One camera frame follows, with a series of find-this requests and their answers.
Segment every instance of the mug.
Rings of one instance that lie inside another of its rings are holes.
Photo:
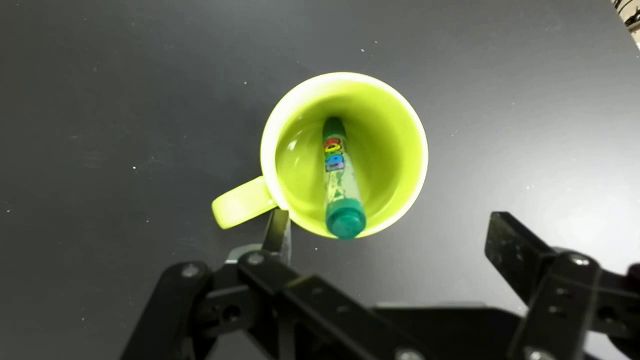
[[[218,226],[232,228],[278,207],[300,228],[336,239],[324,221],[323,126],[330,117],[342,119],[348,135],[348,157],[366,214],[358,239],[403,218],[427,179],[422,122],[408,101],[383,80],[333,72],[299,85],[276,105],[260,140],[263,177],[213,202]]]

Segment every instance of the mug rim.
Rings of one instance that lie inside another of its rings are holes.
[[[427,135],[424,135],[424,126],[421,122],[421,117],[416,114],[414,107],[390,85],[366,77],[366,74],[358,74],[358,72],[328,72],[328,74],[319,74],[312,77],[300,85],[296,85],[292,91],[288,91],[278,105],[275,107],[275,110],[271,113],[271,117],[267,119],[267,126],[263,133],[263,140],[260,140],[260,169],[263,169],[263,177],[267,180],[267,186],[275,198],[275,202],[283,208],[291,213],[291,218],[304,231],[316,235],[316,236],[328,236],[328,239],[336,239],[330,232],[326,235],[319,235],[310,228],[307,228],[304,225],[300,225],[300,218],[296,217],[296,213],[291,211],[291,204],[287,202],[287,197],[283,193],[278,175],[276,175],[276,150],[278,150],[278,135],[280,128],[285,126],[285,122],[288,121],[288,114],[292,114],[296,110],[296,107],[307,98],[307,94],[319,87],[326,87],[333,83],[358,83],[358,85],[369,85],[374,88],[383,88],[386,94],[395,96],[403,108],[408,110],[413,124],[418,130],[418,142],[422,148],[422,157],[424,157],[424,166],[421,169],[418,175],[418,183],[410,193],[410,198],[403,204],[403,208],[399,213],[395,213],[392,217],[389,217],[384,223],[376,225],[376,226],[366,226],[365,232],[360,232],[357,239],[365,239],[365,236],[373,236],[376,232],[383,232],[384,228],[392,226],[395,223],[399,223],[410,208],[413,204],[418,201],[424,180],[427,180],[427,170],[428,170],[428,142],[427,142]]]

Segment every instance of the black table surface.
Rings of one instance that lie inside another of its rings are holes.
[[[296,231],[299,272],[369,306],[522,312],[483,254],[493,211],[610,271],[640,258],[640,52],[607,0],[6,0],[0,359],[117,359],[166,266],[258,241],[264,218],[222,232],[210,201],[258,177],[278,98],[335,71],[414,105],[428,179],[369,241]],[[245,343],[221,357],[258,359]]]

